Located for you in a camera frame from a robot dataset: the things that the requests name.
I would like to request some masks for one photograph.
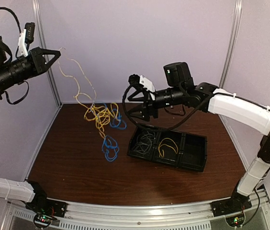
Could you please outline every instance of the brown wooden table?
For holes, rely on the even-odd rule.
[[[207,136],[204,172],[191,172],[127,156],[135,126],[124,131],[106,127],[117,140],[117,160],[107,162],[102,138],[94,122],[83,119],[85,108],[64,105],[32,168],[29,180],[37,181],[50,198],[102,205],[164,205],[217,199],[231,195],[245,170],[217,115],[197,112],[178,130]],[[176,124],[163,110],[151,123]]]

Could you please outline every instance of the white arm segment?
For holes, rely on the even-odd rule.
[[[222,92],[231,94],[223,89],[216,89],[214,93]],[[227,116],[243,124],[246,124],[261,134],[268,136],[270,132],[270,111],[259,106],[225,95],[215,95],[211,98],[208,111],[213,114]],[[241,178],[237,192],[243,196],[249,196],[257,184],[264,179],[266,172],[270,169],[270,164],[256,157]]]
[[[265,173],[270,169],[270,164],[256,157],[239,181],[237,192],[243,196],[252,193],[258,183],[264,179]]]
[[[216,89],[214,93],[216,92],[231,94],[223,89]],[[218,94],[210,99],[208,111],[246,124],[263,135],[267,136],[270,132],[270,111],[250,102]]]
[[[0,178],[0,197],[31,202],[35,196],[33,187],[27,182],[16,182]]]

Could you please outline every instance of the yellow rope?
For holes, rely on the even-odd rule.
[[[173,147],[170,146],[170,145],[162,144],[164,140],[170,140],[170,141],[172,141],[172,143],[175,145],[175,147],[176,147],[177,149],[173,148]],[[164,139],[162,139],[162,141],[161,141],[161,142],[159,143],[159,145],[158,145],[159,157],[162,157],[162,158],[165,157],[164,150],[162,150],[163,153],[160,152],[160,148],[161,148],[162,146],[167,146],[167,147],[173,149],[173,151],[175,152],[175,154],[178,154],[179,148],[178,148],[177,144],[174,142],[174,140],[172,140],[172,139],[170,139],[170,138],[164,138]]]
[[[118,107],[117,103],[111,103],[111,110],[108,107],[106,107],[105,105],[96,106],[95,105],[95,100],[97,98],[97,93],[96,93],[91,81],[86,77],[81,65],[76,60],[69,59],[67,56],[66,56],[66,58],[68,60],[70,60],[70,61],[74,61],[78,65],[78,67],[82,71],[83,76],[88,81],[88,83],[90,84],[90,86],[92,87],[92,89],[94,91],[94,94],[95,94],[94,99],[92,99],[92,97],[90,97],[87,93],[81,92],[81,88],[80,88],[78,80],[72,75],[66,75],[63,72],[63,70],[62,70],[62,68],[60,66],[60,62],[58,61],[57,63],[58,63],[59,70],[60,70],[60,72],[62,73],[62,75],[64,77],[72,78],[76,82],[76,84],[78,86],[78,92],[73,97],[76,99],[76,101],[80,105],[82,105],[83,107],[85,107],[87,109],[85,114],[84,114],[84,119],[87,120],[87,121],[95,121],[96,128],[98,129],[100,136],[104,139],[105,138],[104,127],[111,122],[111,117],[117,119],[118,121],[120,121],[118,119],[119,107]],[[84,95],[84,96],[88,97],[92,101],[92,104],[91,104],[90,107],[86,106],[85,104],[83,104],[83,103],[81,103],[79,101],[78,97],[80,95]],[[116,113],[113,112],[113,109],[114,109],[113,106],[115,106],[116,109],[117,109]]]

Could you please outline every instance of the white cable tie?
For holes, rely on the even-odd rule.
[[[5,197],[5,200],[7,200],[7,198],[9,197],[9,194],[11,192],[11,185],[10,185],[10,183],[9,183],[9,181],[7,179],[5,179],[5,180],[6,180],[7,185],[9,186],[9,190],[8,190],[7,195]]]

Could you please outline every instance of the lavender wall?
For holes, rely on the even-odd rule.
[[[218,84],[234,6],[234,0],[40,1],[48,47],[63,46],[82,64],[99,102],[120,102],[133,73],[166,88],[163,66],[177,61],[188,62],[195,83]],[[76,64],[60,60],[91,93]],[[74,103],[75,82],[53,69],[61,100]]]
[[[240,32],[225,89],[270,105],[270,1],[244,1]],[[249,163],[259,148],[261,135],[229,120],[240,154]],[[270,173],[265,183],[270,196]]]
[[[31,0],[0,0],[0,6],[13,9],[22,28],[26,22],[34,21]],[[13,17],[4,11],[0,11],[0,35],[14,54],[18,28]],[[37,33],[31,47],[35,46],[39,46]],[[28,82],[30,92],[22,103],[9,105],[5,97],[0,101],[0,177],[20,181],[25,179],[37,144],[56,111],[47,76],[44,74]],[[20,98],[25,90],[24,85],[12,87],[8,90],[11,100]],[[5,204],[0,199],[0,217]]]

